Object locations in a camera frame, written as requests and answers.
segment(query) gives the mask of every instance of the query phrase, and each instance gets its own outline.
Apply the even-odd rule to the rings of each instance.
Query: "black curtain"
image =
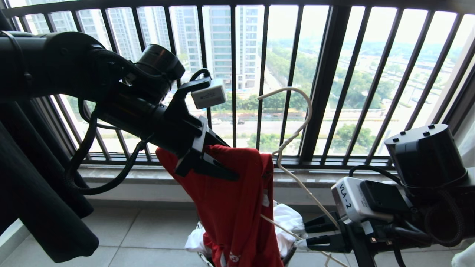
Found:
[[[11,29],[1,11],[0,29]],[[0,104],[0,142],[0,231],[19,218],[53,261],[90,256],[99,240],[81,218],[93,208],[63,182],[70,158],[35,101]]]

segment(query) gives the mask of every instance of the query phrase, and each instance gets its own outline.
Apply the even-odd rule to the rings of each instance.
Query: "window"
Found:
[[[248,9],[246,10],[246,15],[257,15],[257,9]]]
[[[214,39],[231,39],[230,33],[213,33]]]
[[[231,55],[214,55],[214,59],[231,59]]]
[[[231,53],[231,48],[214,48],[215,53]]]
[[[230,67],[216,67],[214,68],[216,72],[231,72]]]
[[[212,10],[212,16],[231,16],[231,10]]]
[[[215,24],[230,24],[231,18],[212,18],[211,22]]]
[[[246,26],[247,31],[257,31],[257,26]]]
[[[231,61],[216,61],[216,66],[231,66]]]
[[[213,26],[213,31],[231,31],[231,26]]]
[[[246,18],[247,23],[257,23],[257,18]]]
[[[192,9],[183,9],[183,15],[184,16],[194,16],[195,12]]]
[[[231,41],[213,41],[215,46],[231,46]]]

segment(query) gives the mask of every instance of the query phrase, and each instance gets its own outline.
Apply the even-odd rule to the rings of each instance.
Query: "robotic arm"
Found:
[[[180,159],[176,173],[191,169],[218,178],[235,180],[235,173],[203,152],[206,144],[227,145],[211,129],[205,117],[189,114],[187,93],[197,99],[199,108],[225,101],[222,81],[211,80],[202,70],[183,84],[170,105],[162,104],[172,83],[184,73],[178,58],[161,46],[150,45],[135,64],[105,50],[94,38],[80,32],[34,36],[24,32],[2,32],[0,54],[4,62],[0,75],[0,102],[66,94],[78,97],[79,112],[90,123],[86,136],[66,171],[66,183],[82,194],[98,194],[120,184],[147,142],[173,152]],[[201,73],[204,78],[196,79]],[[96,102],[91,117],[84,115],[84,101]],[[140,137],[143,141],[131,155],[121,174],[99,188],[79,188],[75,172],[94,140],[97,120]]]

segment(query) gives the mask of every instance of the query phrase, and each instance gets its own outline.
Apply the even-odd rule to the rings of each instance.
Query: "sky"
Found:
[[[297,12],[297,6],[271,6],[269,10],[268,38],[293,38]],[[327,12],[327,6],[305,6],[300,38],[317,36],[321,38],[325,27]],[[345,36],[345,39],[356,39],[363,13],[364,7],[352,8],[347,27],[348,36]],[[395,15],[395,8],[373,8],[371,10],[364,41],[386,41]],[[426,15],[426,10],[404,10],[395,41],[415,43],[422,29]],[[453,25],[455,17],[455,13],[436,12],[426,37],[426,43],[443,44]],[[465,15],[459,28],[459,34],[457,34],[458,36],[454,40],[454,45],[464,45],[467,35],[474,27],[475,16]]]

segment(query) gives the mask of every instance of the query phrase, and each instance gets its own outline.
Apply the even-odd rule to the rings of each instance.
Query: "car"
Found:
[[[221,121],[220,119],[212,119],[211,120],[211,124],[221,124],[223,121]]]

